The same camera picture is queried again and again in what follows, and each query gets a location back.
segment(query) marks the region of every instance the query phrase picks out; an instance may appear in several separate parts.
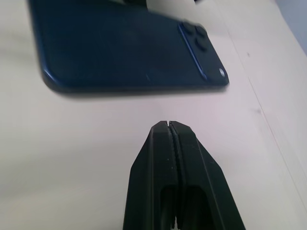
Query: blue smartphone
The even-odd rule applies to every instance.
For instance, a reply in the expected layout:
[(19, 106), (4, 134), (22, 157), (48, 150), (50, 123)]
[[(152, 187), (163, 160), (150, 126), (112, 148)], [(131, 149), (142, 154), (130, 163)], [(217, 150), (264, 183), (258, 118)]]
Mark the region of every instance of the blue smartphone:
[(29, 0), (45, 83), (59, 92), (224, 87), (207, 33), (107, 0)]

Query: white surface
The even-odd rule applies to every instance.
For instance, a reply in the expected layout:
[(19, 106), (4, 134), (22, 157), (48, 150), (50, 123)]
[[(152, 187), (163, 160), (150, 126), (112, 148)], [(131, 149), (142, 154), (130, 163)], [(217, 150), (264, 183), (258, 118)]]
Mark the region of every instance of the white surface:
[(307, 229), (307, 58), (271, 0), (153, 0), (203, 24), (225, 92), (68, 98), (41, 80), (25, 2), (0, 2), (0, 229), (120, 230), (130, 167), (160, 120), (189, 125), (248, 230)]

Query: black plastic clamp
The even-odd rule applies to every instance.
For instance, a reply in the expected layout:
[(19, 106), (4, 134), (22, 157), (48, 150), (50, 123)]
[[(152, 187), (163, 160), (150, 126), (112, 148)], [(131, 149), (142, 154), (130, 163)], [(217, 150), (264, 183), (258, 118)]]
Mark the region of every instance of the black plastic clamp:
[(123, 230), (244, 230), (220, 166), (190, 127), (161, 121), (130, 172)]

